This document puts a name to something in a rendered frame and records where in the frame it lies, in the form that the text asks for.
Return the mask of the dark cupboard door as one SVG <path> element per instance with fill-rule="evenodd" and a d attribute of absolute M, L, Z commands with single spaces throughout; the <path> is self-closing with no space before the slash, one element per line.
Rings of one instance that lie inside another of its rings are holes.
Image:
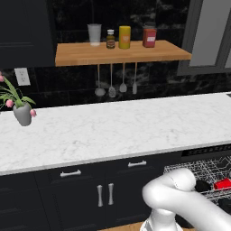
<path fill-rule="evenodd" d="M 103 207 L 97 185 L 102 185 Z M 40 189 L 51 231 L 98 231 L 106 227 L 102 180 L 84 180 Z"/>
<path fill-rule="evenodd" d="M 142 189 L 149 181 L 161 175 L 148 170 L 106 179 L 106 226 L 123 226 L 148 218 L 151 209 L 143 201 Z M 111 206 L 108 205 L 109 183 L 114 183 L 114 204 Z"/>

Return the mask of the clear glass cup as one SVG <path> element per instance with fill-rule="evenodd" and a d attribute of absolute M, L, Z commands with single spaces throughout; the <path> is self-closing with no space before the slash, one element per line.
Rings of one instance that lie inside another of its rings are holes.
<path fill-rule="evenodd" d="M 92 23 L 88 25 L 88 35 L 91 46 L 99 46 L 101 39 L 101 25 Z"/>

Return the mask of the black dishwasher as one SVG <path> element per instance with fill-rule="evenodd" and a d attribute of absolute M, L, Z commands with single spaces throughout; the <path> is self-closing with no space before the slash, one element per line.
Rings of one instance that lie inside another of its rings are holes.
<path fill-rule="evenodd" d="M 231 144 L 216 145 L 183 151 L 180 163 L 217 159 L 227 156 L 231 157 Z M 227 202 L 225 206 L 220 208 L 231 215 L 231 202 Z"/>

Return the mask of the black bowl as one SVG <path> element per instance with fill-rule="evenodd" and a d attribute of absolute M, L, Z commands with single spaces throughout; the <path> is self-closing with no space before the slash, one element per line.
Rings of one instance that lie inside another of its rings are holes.
<path fill-rule="evenodd" d="M 209 183 L 207 183 L 204 180 L 197 180 L 196 181 L 196 186 L 195 186 L 195 190 L 197 192 L 204 192 L 204 191 L 210 191 L 211 190 L 211 186 Z"/>

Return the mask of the hanging metal slotted spoon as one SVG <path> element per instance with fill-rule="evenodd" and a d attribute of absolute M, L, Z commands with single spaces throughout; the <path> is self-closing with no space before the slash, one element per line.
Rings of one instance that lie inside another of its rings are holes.
<path fill-rule="evenodd" d="M 111 85 L 108 89 L 108 94 L 110 97 L 115 97 L 116 96 L 116 89 L 113 87 L 113 64 L 110 64 L 110 82 Z"/>

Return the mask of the hanging metal spatula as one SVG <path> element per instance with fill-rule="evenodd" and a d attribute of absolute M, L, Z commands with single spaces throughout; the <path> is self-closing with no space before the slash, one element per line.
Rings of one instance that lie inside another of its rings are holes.
<path fill-rule="evenodd" d="M 122 84 L 120 85 L 120 88 L 119 88 L 119 91 L 121 93 L 125 93 L 127 91 L 127 86 L 124 82 L 124 78 L 125 78 L 125 64 L 123 64 L 123 74 L 122 74 L 123 81 L 122 81 Z"/>

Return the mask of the hanging narrow metal turner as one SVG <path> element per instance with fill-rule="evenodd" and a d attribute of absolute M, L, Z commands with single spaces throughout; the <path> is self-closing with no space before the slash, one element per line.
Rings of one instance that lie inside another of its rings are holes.
<path fill-rule="evenodd" d="M 134 95 L 137 93 L 136 76 L 137 76 L 137 62 L 135 63 L 135 67 L 134 67 L 134 84 L 133 84 Z"/>

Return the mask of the dark drawer front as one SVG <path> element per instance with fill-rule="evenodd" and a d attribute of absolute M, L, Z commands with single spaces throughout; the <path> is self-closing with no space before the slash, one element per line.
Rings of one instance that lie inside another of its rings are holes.
<path fill-rule="evenodd" d="M 81 170 L 79 176 L 69 176 L 62 178 L 60 174 L 64 172 L 73 172 Z M 68 166 L 62 168 L 48 169 L 43 171 L 36 171 L 34 173 L 39 187 L 48 187 L 55 184 L 68 183 L 79 180 L 92 180 L 94 178 L 101 178 L 105 175 L 104 168 L 101 164 L 90 163 L 76 166 Z"/>
<path fill-rule="evenodd" d="M 179 162 L 180 158 L 181 152 L 166 152 L 105 162 L 106 176 L 114 177 L 119 174 L 148 170 L 154 170 L 157 173 L 163 173 L 163 168 L 165 166 Z M 128 168 L 127 166 L 129 162 L 141 161 L 146 161 L 147 164 L 144 166 L 136 166 L 132 168 Z"/>

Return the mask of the small brown bottle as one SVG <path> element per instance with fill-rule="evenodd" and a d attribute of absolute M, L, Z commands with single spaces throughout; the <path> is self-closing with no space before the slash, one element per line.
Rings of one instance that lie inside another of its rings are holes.
<path fill-rule="evenodd" d="M 108 29 L 107 30 L 107 37 L 106 37 L 106 47 L 108 49 L 114 49 L 116 46 L 116 40 L 114 36 L 114 30 L 113 29 Z"/>

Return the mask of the red jar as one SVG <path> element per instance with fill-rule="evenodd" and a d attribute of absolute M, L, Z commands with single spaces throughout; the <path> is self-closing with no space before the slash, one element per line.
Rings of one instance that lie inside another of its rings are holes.
<path fill-rule="evenodd" d="M 143 46 L 145 48 L 153 48 L 156 39 L 156 26 L 155 23 L 147 22 L 143 27 Z"/>

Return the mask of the pink flowers in grey vase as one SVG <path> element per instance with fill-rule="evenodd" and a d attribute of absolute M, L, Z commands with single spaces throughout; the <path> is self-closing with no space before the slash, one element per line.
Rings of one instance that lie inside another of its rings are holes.
<path fill-rule="evenodd" d="M 0 86 L 0 110 L 4 106 L 12 108 L 15 118 L 21 126 L 30 125 L 32 118 L 37 116 L 36 111 L 32 108 L 35 102 L 24 96 L 20 89 L 15 88 L 1 71 L 0 83 L 7 85 L 7 88 Z"/>

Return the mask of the dark upper cupboard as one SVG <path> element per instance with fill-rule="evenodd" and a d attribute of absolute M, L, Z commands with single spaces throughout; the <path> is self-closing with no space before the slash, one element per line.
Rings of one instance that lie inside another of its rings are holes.
<path fill-rule="evenodd" d="M 53 67 L 56 50 L 51 0 L 0 0 L 0 69 Z"/>

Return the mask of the grey framed cupboard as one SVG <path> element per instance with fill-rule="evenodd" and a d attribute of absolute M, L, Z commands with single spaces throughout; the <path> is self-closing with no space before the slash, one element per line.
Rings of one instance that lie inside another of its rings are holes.
<path fill-rule="evenodd" d="M 190 0 L 178 76 L 231 72 L 231 0 Z"/>

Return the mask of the wooden wall shelf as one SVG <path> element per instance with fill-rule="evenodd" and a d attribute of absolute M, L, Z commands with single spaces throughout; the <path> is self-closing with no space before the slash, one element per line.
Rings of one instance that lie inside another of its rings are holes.
<path fill-rule="evenodd" d="M 154 48 L 144 48 L 142 41 L 133 41 L 129 49 L 108 49 L 105 42 L 91 46 L 89 42 L 59 43 L 55 64 L 57 67 L 133 62 L 190 60 L 191 54 L 165 40 L 155 42 Z"/>

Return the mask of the white wall outlet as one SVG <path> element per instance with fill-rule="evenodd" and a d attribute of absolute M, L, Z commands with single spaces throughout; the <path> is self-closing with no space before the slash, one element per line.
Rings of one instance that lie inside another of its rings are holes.
<path fill-rule="evenodd" d="M 17 68 L 14 72 L 19 86 L 31 85 L 27 68 Z"/>

